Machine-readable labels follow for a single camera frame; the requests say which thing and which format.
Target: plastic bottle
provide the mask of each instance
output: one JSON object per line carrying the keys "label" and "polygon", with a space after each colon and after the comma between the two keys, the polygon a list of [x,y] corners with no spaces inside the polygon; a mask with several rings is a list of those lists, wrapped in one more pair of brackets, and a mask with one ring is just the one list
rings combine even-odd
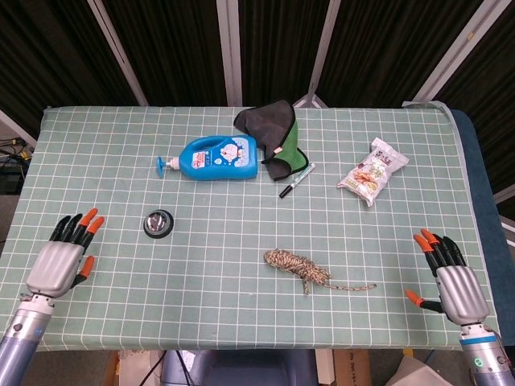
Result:
{"label": "plastic bottle", "polygon": [[180,170],[190,179],[251,179],[258,173],[258,149],[248,135],[204,137],[190,142],[179,157],[156,162],[159,176],[165,166]]}

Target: white bag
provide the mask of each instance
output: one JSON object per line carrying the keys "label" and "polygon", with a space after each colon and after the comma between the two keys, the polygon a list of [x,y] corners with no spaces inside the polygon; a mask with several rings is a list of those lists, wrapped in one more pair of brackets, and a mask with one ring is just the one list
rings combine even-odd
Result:
{"label": "white bag", "polygon": [[408,158],[379,138],[373,140],[372,153],[342,179],[336,187],[346,187],[371,207],[393,172],[408,163]]}

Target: robotic arm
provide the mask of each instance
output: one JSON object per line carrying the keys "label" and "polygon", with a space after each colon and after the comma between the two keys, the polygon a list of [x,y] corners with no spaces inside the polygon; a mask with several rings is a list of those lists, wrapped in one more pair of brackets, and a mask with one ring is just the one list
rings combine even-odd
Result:
{"label": "robotic arm", "polygon": [[81,214],[64,217],[45,243],[27,279],[30,294],[22,294],[21,304],[0,343],[0,385],[15,386],[22,382],[39,341],[54,311],[54,299],[89,277],[94,257],[79,265],[104,217],[92,209],[78,224]]}
{"label": "robotic arm", "polygon": [[461,328],[459,343],[478,386],[515,386],[511,363],[499,335],[483,325],[490,314],[474,271],[467,266],[458,245],[423,229],[414,235],[426,255],[440,292],[441,302],[427,301],[411,290],[406,296],[418,307],[445,313]]}

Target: marker pen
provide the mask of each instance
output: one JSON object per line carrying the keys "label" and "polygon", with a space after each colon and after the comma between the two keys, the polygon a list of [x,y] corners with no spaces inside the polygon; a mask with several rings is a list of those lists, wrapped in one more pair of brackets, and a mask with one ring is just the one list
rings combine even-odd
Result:
{"label": "marker pen", "polygon": [[288,185],[287,187],[284,188],[284,191],[281,192],[281,194],[279,195],[279,197],[281,197],[282,199],[284,199],[286,197],[286,195],[288,193],[290,193],[291,191],[293,191],[293,188],[296,187],[297,185],[299,185],[299,183],[306,178],[307,175],[309,175],[313,169],[315,169],[315,164],[312,162],[309,164],[309,166],[304,169],[303,171],[300,172],[300,174],[295,177],[295,179],[293,180],[293,182]]}

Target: small round container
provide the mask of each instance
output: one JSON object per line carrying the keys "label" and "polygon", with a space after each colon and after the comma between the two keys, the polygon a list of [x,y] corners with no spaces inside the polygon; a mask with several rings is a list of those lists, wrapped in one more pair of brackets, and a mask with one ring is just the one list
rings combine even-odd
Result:
{"label": "small round container", "polygon": [[143,221],[143,230],[153,239],[162,239],[170,234],[173,227],[173,216],[163,209],[151,212]]}

